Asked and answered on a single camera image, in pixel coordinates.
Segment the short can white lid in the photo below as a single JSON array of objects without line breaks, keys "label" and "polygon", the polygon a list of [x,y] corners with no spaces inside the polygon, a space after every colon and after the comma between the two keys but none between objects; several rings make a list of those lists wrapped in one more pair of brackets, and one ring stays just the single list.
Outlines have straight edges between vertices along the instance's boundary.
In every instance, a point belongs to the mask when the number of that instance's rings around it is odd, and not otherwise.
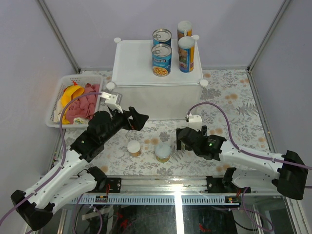
[{"label": "short can white lid", "polygon": [[131,140],[127,144],[127,150],[131,156],[137,157],[141,154],[141,144],[137,140]]}]

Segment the short can clear lid front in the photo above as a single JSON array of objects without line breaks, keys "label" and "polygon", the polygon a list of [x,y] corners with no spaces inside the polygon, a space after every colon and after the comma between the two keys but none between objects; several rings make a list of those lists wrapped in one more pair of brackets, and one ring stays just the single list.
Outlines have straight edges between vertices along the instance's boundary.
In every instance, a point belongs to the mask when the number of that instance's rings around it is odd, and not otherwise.
[{"label": "short can clear lid front", "polygon": [[160,143],[155,147],[156,159],[159,162],[167,162],[171,155],[171,146],[166,143]]}]

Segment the blue can pull-tab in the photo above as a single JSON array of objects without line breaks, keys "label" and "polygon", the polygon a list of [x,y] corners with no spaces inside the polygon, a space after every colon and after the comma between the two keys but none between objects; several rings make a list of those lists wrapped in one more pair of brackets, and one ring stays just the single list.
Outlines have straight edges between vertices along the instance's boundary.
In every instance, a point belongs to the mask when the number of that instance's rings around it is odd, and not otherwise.
[{"label": "blue can pull-tab", "polygon": [[172,49],[167,44],[157,44],[152,47],[152,70],[154,75],[164,77],[171,72]]},{"label": "blue can pull-tab", "polygon": [[157,29],[153,32],[153,45],[167,44],[171,46],[172,33],[168,29]]}]

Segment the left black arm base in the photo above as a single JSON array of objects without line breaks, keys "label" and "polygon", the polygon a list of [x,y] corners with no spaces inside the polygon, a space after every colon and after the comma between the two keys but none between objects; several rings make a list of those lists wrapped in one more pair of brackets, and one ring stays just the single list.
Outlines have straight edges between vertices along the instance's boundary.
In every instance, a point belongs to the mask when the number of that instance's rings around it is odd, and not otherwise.
[{"label": "left black arm base", "polygon": [[90,167],[85,169],[86,174],[92,176],[95,186],[88,193],[120,193],[121,178],[108,177],[100,168]]}]

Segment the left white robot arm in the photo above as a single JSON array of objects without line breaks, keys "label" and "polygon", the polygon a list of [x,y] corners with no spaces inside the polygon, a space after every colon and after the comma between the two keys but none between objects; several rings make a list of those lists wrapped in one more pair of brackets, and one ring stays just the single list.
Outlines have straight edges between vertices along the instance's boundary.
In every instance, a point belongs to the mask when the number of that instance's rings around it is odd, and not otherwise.
[{"label": "left white robot arm", "polygon": [[104,150],[104,144],[119,130],[140,131],[148,115],[134,107],[127,111],[98,111],[87,129],[71,144],[65,160],[54,166],[44,177],[26,191],[11,195],[15,209],[32,231],[43,228],[66,203],[86,192],[104,192],[108,188],[107,175],[97,166],[71,183],[67,180],[81,172]]}]

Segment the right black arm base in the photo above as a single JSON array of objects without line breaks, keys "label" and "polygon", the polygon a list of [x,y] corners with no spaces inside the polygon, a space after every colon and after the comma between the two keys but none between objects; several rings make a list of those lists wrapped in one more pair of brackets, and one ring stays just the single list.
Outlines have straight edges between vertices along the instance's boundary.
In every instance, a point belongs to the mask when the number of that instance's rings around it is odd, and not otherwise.
[{"label": "right black arm base", "polygon": [[234,185],[234,172],[238,172],[237,168],[230,167],[223,177],[207,176],[204,191],[212,194],[243,192],[245,187]]}]

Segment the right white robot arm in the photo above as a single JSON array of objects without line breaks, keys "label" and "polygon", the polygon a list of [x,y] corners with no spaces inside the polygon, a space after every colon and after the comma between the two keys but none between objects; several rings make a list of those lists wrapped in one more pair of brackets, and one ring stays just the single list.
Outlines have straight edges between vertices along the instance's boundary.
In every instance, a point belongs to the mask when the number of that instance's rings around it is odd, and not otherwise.
[{"label": "right white robot arm", "polygon": [[261,190],[276,191],[295,200],[303,199],[308,167],[293,151],[283,155],[236,147],[222,136],[207,135],[205,126],[200,131],[189,127],[177,129],[176,148],[193,151],[206,160],[230,164],[221,188],[211,188],[213,193]]}]

